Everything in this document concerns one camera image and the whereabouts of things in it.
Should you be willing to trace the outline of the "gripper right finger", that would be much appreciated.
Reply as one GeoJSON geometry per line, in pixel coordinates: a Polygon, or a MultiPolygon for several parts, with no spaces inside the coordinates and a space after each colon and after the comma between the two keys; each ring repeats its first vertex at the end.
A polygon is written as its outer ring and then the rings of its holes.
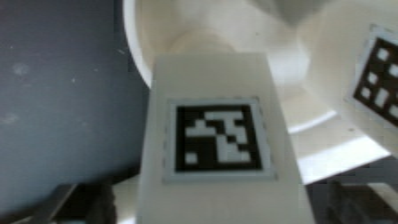
{"type": "Polygon", "coordinates": [[[398,224],[398,191],[386,183],[331,184],[329,224],[398,224]]]}

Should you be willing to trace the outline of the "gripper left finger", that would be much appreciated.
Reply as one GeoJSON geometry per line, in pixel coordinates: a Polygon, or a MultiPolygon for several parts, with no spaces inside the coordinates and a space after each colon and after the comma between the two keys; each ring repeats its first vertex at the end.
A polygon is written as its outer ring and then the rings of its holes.
{"type": "Polygon", "coordinates": [[[114,199],[109,184],[59,185],[34,213],[34,224],[116,224],[114,199]]]}

